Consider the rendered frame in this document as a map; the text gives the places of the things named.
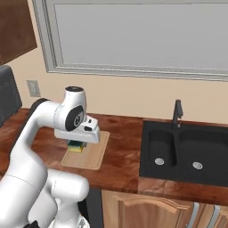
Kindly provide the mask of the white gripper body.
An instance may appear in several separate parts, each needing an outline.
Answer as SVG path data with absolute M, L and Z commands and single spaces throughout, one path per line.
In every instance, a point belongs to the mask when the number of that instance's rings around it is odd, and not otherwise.
M 85 143 L 98 143 L 100 141 L 100 128 L 96 127 L 93 131 L 81 131 L 75 129 L 70 132 L 55 129 L 54 136 L 56 138 L 65 140 L 79 141 Z

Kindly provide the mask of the green and yellow sponge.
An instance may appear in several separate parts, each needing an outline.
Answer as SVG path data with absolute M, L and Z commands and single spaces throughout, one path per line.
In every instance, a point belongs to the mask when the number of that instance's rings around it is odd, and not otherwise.
M 86 147 L 85 142 L 68 141 L 68 150 L 70 152 L 81 153 L 85 147 Z

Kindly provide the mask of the light wooden cutting board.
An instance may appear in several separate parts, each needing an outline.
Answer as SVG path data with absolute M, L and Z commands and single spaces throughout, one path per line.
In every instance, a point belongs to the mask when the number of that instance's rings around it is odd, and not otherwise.
M 88 143 L 81 153 L 66 151 L 61 164 L 64 167 L 98 170 L 101 167 L 109 138 L 109 132 L 101 131 L 98 143 Z

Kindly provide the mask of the black dishwasher front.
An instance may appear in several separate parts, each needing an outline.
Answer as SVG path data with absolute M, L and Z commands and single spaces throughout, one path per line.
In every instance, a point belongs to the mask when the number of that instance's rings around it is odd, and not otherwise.
M 83 201 L 78 202 L 78 208 L 91 228 L 104 228 L 101 190 L 91 188 L 87 197 Z

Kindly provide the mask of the black appliance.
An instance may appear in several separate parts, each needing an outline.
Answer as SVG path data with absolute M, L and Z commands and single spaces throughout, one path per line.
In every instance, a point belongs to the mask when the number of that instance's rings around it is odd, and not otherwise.
M 21 106 L 19 90 L 11 67 L 8 65 L 0 66 L 0 127 Z

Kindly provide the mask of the wooden cupboard door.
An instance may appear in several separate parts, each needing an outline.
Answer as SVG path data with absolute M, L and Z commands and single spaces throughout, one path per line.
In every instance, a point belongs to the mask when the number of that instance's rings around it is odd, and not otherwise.
M 190 202 L 102 190 L 104 228 L 193 228 Z
M 200 216 L 199 228 L 207 228 L 214 211 L 214 205 L 205 205 Z M 219 217 L 214 228 L 228 228 L 228 207 L 220 206 Z

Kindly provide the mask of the black tap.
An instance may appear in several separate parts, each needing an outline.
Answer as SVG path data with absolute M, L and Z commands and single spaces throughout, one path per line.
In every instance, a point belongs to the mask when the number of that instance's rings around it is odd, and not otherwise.
M 172 128 L 176 129 L 179 128 L 181 125 L 181 119 L 183 116 L 183 108 L 180 100 L 175 101 L 175 108 L 172 120 Z

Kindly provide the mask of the grey framed window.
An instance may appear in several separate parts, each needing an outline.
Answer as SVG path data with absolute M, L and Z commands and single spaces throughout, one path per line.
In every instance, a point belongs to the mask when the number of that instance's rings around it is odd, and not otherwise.
M 228 0 L 32 0 L 47 71 L 228 81 Z

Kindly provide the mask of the black double sink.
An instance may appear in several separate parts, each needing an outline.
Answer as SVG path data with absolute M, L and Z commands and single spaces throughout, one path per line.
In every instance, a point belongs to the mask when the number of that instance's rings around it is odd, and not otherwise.
M 156 158 L 165 161 L 155 164 Z M 203 165 L 201 170 L 193 162 Z M 145 121 L 139 176 L 228 187 L 228 127 Z

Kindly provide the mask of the grey wall socket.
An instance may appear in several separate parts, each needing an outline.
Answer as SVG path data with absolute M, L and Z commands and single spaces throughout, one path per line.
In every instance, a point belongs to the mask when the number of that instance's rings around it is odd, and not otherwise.
M 38 82 L 36 80 L 28 80 L 27 85 L 28 85 L 28 90 L 29 90 L 29 94 L 31 97 L 40 97 L 41 96 L 40 91 L 39 91 Z

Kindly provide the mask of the brown wall cupboard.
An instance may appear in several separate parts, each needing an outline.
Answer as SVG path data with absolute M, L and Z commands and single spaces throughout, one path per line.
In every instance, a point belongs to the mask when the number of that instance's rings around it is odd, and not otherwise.
M 28 0 L 0 0 L 0 65 L 35 48 Z

